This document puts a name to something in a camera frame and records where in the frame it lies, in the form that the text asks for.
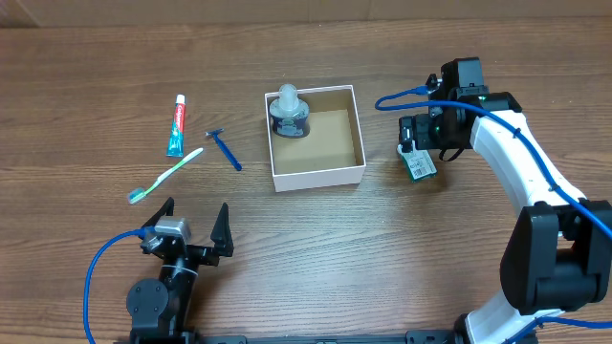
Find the red green toothpaste tube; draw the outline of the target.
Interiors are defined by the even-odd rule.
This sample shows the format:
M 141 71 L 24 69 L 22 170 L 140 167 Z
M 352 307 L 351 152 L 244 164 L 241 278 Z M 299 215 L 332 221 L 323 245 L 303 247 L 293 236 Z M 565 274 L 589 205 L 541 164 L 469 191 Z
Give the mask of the red green toothpaste tube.
M 169 157 L 181 158 L 184 155 L 185 117 L 186 97 L 183 94 L 178 94 L 175 101 L 171 134 L 166 149 L 166 154 Z

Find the green white soap bar pack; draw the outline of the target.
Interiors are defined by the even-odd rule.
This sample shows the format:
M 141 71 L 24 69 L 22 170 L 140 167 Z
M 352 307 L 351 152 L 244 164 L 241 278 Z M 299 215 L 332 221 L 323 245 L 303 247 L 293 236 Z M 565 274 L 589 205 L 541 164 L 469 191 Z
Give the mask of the green white soap bar pack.
M 404 164 L 408 177 L 413 183 L 434 178 L 437 175 L 434 162 L 426 150 L 413 149 L 411 152 L 404 153 L 402 146 L 399 144 L 397 152 Z

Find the blue disposable razor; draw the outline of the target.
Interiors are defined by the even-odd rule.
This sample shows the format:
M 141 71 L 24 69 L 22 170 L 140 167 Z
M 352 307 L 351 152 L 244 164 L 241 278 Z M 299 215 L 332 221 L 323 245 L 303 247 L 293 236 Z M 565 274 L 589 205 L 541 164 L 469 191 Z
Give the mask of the blue disposable razor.
M 237 170 L 237 171 L 241 171 L 243 169 L 242 165 L 240 164 L 238 159 L 236 159 L 235 156 L 231 153 L 231 151 L 227 147 L 227 145 L 219 137 L 219 135 L 221 133 L 223 133 L 223 132 L 224 132 L 224 129 L 223 128 L 219 128 L 219 129 L 215 129 L 215 130 L 212 130 L 212 131 L 207 131 L 206 132 L 206 136 L 208 138 L 213 138 L 213 140 L 215 141 L 217 146 L 220 148 L 220 150 L 226 156 L 226 158 L 231 163 L 231 165 L 234 167 L 234 169 Z

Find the blue foaming soap dispenser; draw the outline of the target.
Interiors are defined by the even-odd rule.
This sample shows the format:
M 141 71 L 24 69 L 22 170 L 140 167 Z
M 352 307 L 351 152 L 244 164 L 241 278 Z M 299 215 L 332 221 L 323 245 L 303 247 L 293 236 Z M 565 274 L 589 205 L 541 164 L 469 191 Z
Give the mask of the blue foaming soap dispenser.
M 281 137 L 300 139 L 309 135 L 309 105 L 298 97 L 293 84 L 284 84 L 279 88 L 279 96 L 270 107 L 273 120 L 273 131 Z

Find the green white toothbrush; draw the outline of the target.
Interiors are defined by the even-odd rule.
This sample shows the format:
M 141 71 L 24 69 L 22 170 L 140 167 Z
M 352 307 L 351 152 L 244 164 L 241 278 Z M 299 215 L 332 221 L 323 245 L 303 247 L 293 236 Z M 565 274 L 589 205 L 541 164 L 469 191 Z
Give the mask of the green white toothbrush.
M 127 196 L 128 203 L 136 204 L 142 201 L 143 199 L 145 199 L 149 193 L 151 193 L 154 189 L 156 189 L 159 185 L 161 185 L 162 182 L 165 181 L 168 177 L 170 177 L 174 172 L 181 169 L 185 164 L 192 161 L 193 159 L 201 155 L 203 152 L 204 152 L 203 147 L 193 150 L 187 156 L 182 158 L 178 163 L 176 163 L 174 166 L 170 167 L 169 169 L 164 171 L 160 176 L 158 176 L 155 182 L 153 182 L 148 188 L 144 189 L 140 187 L 140 188 L 136 188 L 133 191 L 131 191 Z

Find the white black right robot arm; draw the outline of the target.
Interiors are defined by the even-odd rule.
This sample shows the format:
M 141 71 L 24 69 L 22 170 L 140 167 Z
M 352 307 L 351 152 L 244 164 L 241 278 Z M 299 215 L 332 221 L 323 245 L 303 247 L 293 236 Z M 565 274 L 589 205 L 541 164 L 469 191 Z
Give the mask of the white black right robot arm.
M 447 343 L 534 343 L 536 328 L 599 303 L 611 272 L 611 204 L 591 201 L 555 168 L 509 93 L 430 100 L 439 114 L 400 118 L 403 151 L 471 149 L 492 169 L 517 220 L 500 290 L 461 315 Z

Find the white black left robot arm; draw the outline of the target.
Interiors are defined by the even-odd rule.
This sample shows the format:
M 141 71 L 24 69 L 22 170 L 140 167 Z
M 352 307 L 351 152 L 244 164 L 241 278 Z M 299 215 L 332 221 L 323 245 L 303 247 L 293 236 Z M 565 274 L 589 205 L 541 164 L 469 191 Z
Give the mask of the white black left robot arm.
M 187 220 L 175 217 L 173 211 L 174 200 L 169 198 L 142 226 L 142 252 L 163 263 L 157 278 L 142 279 L 127 293 L 131 343 L 200 343 L 198 332 L 186 326 L 198 269 L 216 267 L 234 252 L 227 204 L 221 206 L 211 231 L 211 247 L 190 243 Z

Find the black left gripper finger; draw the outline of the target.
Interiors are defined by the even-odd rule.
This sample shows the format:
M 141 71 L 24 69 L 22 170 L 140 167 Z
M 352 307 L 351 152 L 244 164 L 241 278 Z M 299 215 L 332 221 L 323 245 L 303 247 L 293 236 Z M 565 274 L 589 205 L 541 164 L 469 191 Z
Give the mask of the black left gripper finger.
M 168 197 L 161 208 L 149 218 L 142 226 L 152 227 L 155 226 L 163 216 L 172 216 L 174 213 L 175 201 L 172 197 Z
M 223 203 L 210 234 L 214 250 L 219 256 L 232 257 L 234 244 L 230 232 L 229 206 Z

